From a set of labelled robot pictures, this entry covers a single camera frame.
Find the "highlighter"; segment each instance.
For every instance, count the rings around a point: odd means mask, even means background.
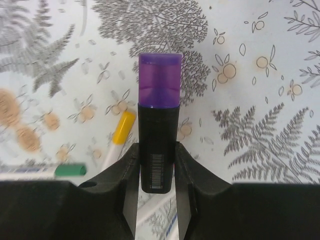
[[[110,167],[112,164],[118,161],[122,149],[126,143],[128,135],[135,123],[136,113],[127,110],[124,111],[120,121],[115,129],[113,134],[108,153],[105,157],[104,162],[102,163],[101,172]]]
[[[139,160],[141,188],[166,194],[171,189],[180,109],[182,55],[139,55]]]

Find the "purple cap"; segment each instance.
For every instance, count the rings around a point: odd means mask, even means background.
[[[139,55],[139,105],[176,108],[180,104],[181,54]]]

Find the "black highlighter body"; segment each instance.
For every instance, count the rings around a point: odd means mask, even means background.
[[[138,105],[141,188],[166,194],[173,179],[179,109]]]

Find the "floral pattern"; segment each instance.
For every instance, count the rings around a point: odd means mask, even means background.
[[[90,179],[137,111],[139,53],[180,53],[177,140],[198,162],[228,182],[320,184],[319,43],[316,0],[0,0],[0,164],[84,162],[70,180]],[[135,123],[121,156],[138,141]],[[163,236],[166,204],[137,239]]]

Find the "yellow marker cap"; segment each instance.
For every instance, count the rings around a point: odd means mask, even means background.
[[[136,113],[132,111],[124,111],[118,126],[116,126],[112,142],[117,145],[125,144],[127,137],[136,120]]]

